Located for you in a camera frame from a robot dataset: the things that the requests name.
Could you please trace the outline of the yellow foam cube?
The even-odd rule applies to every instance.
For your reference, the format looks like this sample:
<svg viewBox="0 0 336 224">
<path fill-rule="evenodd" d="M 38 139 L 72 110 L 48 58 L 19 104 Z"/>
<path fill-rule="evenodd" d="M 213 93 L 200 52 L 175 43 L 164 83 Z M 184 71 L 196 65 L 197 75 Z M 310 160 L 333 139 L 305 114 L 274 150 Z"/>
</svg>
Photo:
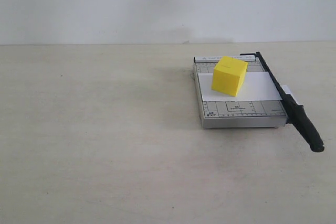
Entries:
<svg viewBox="0 0 336 224">
<path fill-rule="evenodd" d="M 236 97 L 244 83 L 248 63 L 224 56 L 215 66 L 212 90 Z"/>
</svg>

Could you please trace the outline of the white paper sheet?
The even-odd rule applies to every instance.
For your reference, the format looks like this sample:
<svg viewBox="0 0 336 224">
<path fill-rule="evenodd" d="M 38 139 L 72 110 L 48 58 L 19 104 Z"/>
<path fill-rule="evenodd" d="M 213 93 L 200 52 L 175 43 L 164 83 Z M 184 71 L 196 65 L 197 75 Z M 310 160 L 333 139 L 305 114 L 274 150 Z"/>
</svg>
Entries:
<svg viewBox="0 0 336 224">
<path fill-rule="evenodd" d="M 205 102 L 280 101 L 281 96 L 268 72 L 248 72 L 236 97 L 212 90 L 212 73 L 200 73 L 198 80 Z"/>
</svg>

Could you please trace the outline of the black cutter blade arm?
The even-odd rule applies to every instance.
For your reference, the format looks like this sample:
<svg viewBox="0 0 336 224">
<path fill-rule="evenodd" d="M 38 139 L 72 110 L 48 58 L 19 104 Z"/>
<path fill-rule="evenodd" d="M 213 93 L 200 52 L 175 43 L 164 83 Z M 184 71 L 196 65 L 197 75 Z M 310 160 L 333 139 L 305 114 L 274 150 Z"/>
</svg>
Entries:
<svg viewBox="0 0 336 224">
<path fill-rule="evenodd" d="M 281 87 L 270 68 L 266 64 L 266 61 L 262 57 L 260 52 L 255 53 L 255 57 L 259 59 L 264 69 L 269 73 L 272 82 L 274 83 L 280 97 L 282 99 L 282 106 L 288 116 L 287 123 L 292 124 L 296 130 L 301 134 L 304 140 L 310 146 L 312 152 L 321 153 L 324 151 L 323 140 L 317 131 L 314 124 L 308 118 L 303 105 L 299 105 L 291 94 L 286 94 Z"/>
</svg>

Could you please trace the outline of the grey paper cutter base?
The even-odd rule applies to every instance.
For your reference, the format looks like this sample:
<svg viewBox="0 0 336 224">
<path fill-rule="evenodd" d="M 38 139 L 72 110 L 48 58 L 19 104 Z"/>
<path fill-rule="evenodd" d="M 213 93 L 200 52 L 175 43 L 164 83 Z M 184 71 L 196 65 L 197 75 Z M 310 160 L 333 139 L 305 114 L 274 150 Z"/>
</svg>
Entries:
<svg viewBox="0 0 336 224">
<path fill-rule="evenodd" d="M 248 63 L 248 72 L 266 72 L 255 54 L 241 54 L 235 57 Z M 287 123 L 287 114 L 280 101 L 205 102 L 202 100 L 198 80 L 200 73 L 212 73 L 220 56 L 194 57 L 193 72 L 202 127 L 249 128 L 280 127 Z"/>
</svg>

